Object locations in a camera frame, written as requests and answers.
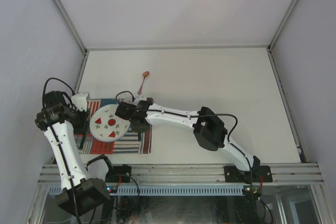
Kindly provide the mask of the striped patchwork placemat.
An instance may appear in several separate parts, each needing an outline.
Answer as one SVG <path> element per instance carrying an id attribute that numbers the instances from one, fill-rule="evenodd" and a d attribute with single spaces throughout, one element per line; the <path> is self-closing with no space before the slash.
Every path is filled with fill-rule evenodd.
<path id="1" fill-rule="evenodd" d="M 79 149 L 83 134 L 75 134 L 75 141 L 80 154 L 149 154 L 151 152 L 152 131 L 142 133 L 142 141 L 138 142 L 138 133 L 129 128 L 128 132 L 114 142 L 102 142 L 93 137 L 89 124 L 92 115 L 101 107 L 108 104 L 117 104 L 115 99 L 90 99 L 88 100 L 89 123 L 83 149 Z"/>

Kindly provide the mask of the white watermelon pattern plate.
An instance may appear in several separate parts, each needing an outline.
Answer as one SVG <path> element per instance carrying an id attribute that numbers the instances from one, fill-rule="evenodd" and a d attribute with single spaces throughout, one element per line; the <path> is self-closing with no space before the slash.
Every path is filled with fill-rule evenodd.
<path id="1" fill-rule="evenodd" d="M 102 142 L 114 142 L 128 132 L 130 122 L 116 116 L 117 107 L 116 104 L 108 104 L 92 115 L 89 129 L 95 139 Z"/>

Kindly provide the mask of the gold fork green handle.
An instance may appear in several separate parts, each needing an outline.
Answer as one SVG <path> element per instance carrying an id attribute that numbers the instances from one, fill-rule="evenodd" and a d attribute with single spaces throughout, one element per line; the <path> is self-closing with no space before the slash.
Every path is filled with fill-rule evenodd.
<path id="1" fill-rule="evenodd" d="M 79 145 L 79 149 L 80 149 L 80 150 L 83 149 L 85 140 L 86 140 L 86 133 L 83 133 L 82 138 L 81 138 L 81 141 L 80 141 L 80 145 Z"/>

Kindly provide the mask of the pink handled spoon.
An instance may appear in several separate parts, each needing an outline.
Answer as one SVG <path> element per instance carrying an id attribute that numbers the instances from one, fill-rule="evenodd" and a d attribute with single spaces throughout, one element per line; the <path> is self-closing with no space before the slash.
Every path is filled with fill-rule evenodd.
<path id="1" fill-rule="evenodd" d="M 141 82 L 141 85 L 137 91 L 137 95 L 141 95 L 142 94 L 142 89 L 143 89 L 143 85 L 144 85 L 144 82 L 145 82 L 145 79 L 146 77 L 148 77 L 150 75 L 150 72 L 149 71 L 145 71 L 143 74 L 142 74 L 142 82 Z"/>

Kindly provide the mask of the clear drinking glass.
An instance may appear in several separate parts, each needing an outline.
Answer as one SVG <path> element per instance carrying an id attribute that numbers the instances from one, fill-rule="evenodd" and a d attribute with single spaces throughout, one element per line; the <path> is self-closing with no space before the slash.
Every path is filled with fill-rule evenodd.
<path id="1" fill-rule="evenodd" d="M 117 97 L 118 102 L 124 102 L 128 104 L 133 104 L 135 97 L 132 92 L 130 91 L 122 91 L 118 97 Z"/>

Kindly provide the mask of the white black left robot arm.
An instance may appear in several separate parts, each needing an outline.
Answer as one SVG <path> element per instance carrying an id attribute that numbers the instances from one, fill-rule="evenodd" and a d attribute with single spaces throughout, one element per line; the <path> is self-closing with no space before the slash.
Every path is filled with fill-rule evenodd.
<path id="1" fill-rule="evenodd" d="M 44 92 L 43 108 L 35 119 L 52 148 L 59 169 L 62 192 L 56 196 L 56 203 L 77 218 L 110 200 L 106 182 L 115 176 L 115 169 L 105 155 L 87 164 L 81 160 L 75 133 L 87 129 L 88 97 L 88 93 L 69 97 L 62 91 Z"/>

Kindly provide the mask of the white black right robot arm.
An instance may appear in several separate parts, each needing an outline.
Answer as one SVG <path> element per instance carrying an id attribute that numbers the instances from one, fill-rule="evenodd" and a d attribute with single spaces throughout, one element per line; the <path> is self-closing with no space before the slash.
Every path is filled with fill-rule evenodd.
<path id="1" fill-rule="evenodd" d="M 198 111 L 182 111 L 140 100 L 136 105 L 119 102 L 115 115 L 129 121 L 131 129 L 137 133 L 145 132 L 154 125 L 190 130 L 201 148 L 222 152 L 244 180 L 252 182 L 260 175 L 260 159 L 245 151 L 232 138 L 232 132 L 238 125 L 238 118 L 233 114 L 216 114 L 205 106 Z"/>

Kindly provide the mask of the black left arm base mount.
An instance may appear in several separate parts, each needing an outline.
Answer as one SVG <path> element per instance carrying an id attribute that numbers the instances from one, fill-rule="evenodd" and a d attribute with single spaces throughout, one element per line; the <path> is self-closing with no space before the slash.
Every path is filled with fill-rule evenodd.
<path id="1" fill-rule="evenodd" d="M 106 183 L 118 183 L 121 179 L 122 183 L 129 183 L 132 173 L 132 167 L 128 165 L 114 166 L 109 168 L 109 171 L 106 175 Z"/>

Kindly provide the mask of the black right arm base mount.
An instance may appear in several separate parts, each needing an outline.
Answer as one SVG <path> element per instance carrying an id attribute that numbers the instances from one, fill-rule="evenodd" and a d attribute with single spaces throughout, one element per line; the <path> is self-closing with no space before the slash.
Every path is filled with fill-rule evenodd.
<path id="1" fill-rule="evenodd" d="M 273 177 L 271 173 L 270 166 L 259 166 L 258 168 L 252 168 L 252 173 L 250 171 L 240 171 L 236 166 L 224 166 L 225 182 L 227 183 L 245 183 L 250 184 L 251 180 L 253 183 L 260 183 L 263 179 L 264 183 L 272 183 Z"/>

